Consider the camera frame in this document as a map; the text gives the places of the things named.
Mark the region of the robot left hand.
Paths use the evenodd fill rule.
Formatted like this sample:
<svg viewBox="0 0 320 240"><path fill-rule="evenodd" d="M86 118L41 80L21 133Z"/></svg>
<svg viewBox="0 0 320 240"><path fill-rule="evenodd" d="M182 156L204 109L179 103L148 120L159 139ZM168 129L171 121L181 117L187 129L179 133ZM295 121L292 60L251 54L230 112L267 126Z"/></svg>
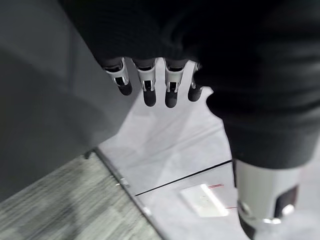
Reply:
<svg viewBox="0 0 320 240"><path fill-rule="evenodd" d="M189 97L213 93L251 240L294 209L299 175L320 141L317 0L62 0L62 9L109 74L122 57L162 57L177 72L199 64Z"/></svg>

